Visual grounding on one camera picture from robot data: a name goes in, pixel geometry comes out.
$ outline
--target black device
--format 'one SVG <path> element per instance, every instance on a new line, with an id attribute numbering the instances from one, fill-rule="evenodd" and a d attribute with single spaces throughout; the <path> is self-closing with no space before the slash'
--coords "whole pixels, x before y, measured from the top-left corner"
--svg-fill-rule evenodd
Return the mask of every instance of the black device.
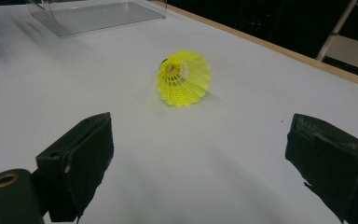
<path id="1" fill-rule="evenodd" d="M 38 169 L 0 173 L 0 224 L 40 224 L 83 215 L 113 158 L 110 113 L 89 117 L 36 156 Z"/>
<path id="2" fill-rule="evenodd" d="M 285 157 L 341 222 L 358 224 L 358 139 L 313 117 L 295 114 Z"/>

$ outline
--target transparent container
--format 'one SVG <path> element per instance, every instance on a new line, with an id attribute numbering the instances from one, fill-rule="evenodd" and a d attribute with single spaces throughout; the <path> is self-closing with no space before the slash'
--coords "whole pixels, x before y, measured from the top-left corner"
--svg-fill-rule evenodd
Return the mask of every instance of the transparent container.
<path id="1" fill-rule="evenodd" d="M 26 0 L 31 15 L 58 36 L 165 18 L 167 0 Z"/>

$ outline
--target white table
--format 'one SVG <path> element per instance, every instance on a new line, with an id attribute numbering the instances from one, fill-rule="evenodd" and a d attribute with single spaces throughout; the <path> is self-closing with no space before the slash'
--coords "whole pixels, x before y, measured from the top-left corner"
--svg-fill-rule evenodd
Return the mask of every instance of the white table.
<path id="1" fill-rule="evenodd" d="M 176 108 L 156 74 L 180 49 L 213 77 Z M 58 38 L 25 6 L 0 7 L 0 172 L 35 170 L 39 152 L 107 111 L 115 157 L 81 223 L 339 223 L 284 158 L 286 135 L 301 113 L 358 137 L 358 84 L 173 11 Z"/>

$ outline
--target shuttlecock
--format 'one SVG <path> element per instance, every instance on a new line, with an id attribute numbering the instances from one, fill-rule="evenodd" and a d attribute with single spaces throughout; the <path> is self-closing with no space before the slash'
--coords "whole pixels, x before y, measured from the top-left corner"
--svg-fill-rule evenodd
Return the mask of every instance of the shuttlecock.
<path id="1" fill-rule="evenodd" d="M 168 105 L 191 105 L 205 95 L 211 70 L 202 55 L 179 51 L 161 63 L 158 90 Z"/>

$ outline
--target wooden table edge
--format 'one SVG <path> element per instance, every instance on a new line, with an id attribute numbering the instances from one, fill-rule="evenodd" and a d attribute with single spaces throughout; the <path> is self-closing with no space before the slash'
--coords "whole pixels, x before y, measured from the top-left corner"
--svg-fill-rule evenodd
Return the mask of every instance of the wooden table edge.
<path id="1" fill-rule="evenodd" d="M 215 21 L 205 19 L 205 18 L 203 18 L 201 16 L 198 16 L 196 14 L 193 14 L 191 12 L 182 10 L 181 8 L 168 5 L 168 9 L 171 10 L 171 11 L 177 12 L 179 14 L 182 14 L 184 16 L 187 16 L 187 17 L 189 17 L 189 18 L 191 18 L 193 20 L 200 21 L 200 22 L 203 22 L 205 24 L 211 25 L 212 27 L 215 27 L 215 28 L 217 28 L 219 30 L 226 31 L 226 32 L 228 32 L 230 34 L 233 34 L 233 35 L 239 36 L 241 38 L 244 38 L 246 40 L 252 41 L 252 42 L 254 42 L 254 43 L 256 43 L 256 44 L 258 44 L 260 46 L 263 46 L 263 47 L 268 48 L 268 49 L 272 49 L 272 50 L 274 50 L 276 52 L 279 52 L 279 53 L 281 53 L 283 55 L 286 55 L 286 56 L 288 56 L 290 58 L 298 60 L 298 61 L 300 61 L 302 63 L 306 63 L 306 64 L 308 64 L 310 66 L 319 68 L 321 70 L 324 70 L 325 72 L 328 72 L 328 73 L 333 74 L 333 75 L 338 76 L 338 77 L 345 78 L 345 79 L 347 79 L 347 80 L 349 80 L 351 82 L 354 82 L 354 83 L 358 84 L 358 76 L 353 74 L 353 73 L 350 73 L 350 72 L 347 72 L 345 70 L 336 68 L 335 66 L 332 66 L 330 64 L 319 62 L 319 61 L 317 61 L 315 59 L 312 59 L 312 58 L 307 57 L 305 55 L 302 55 L 302 54 L 299 54 L 297 52 L 291 51 L 289 49 L 282 48 L 282 47 L 280 47 L 278 45 L 269 43 L 269 42 L 267 42 L 265 40 L 262 40 L 260 38 L 254 37 L 252 35 L 247 35 L 246 33 L 243 33 L 241 31 L 235 30 L 235 29 L 233 29 L 231 27 L 225 26 L 225 25 L 220 24 L 220 23 L 215 22 Z"/>

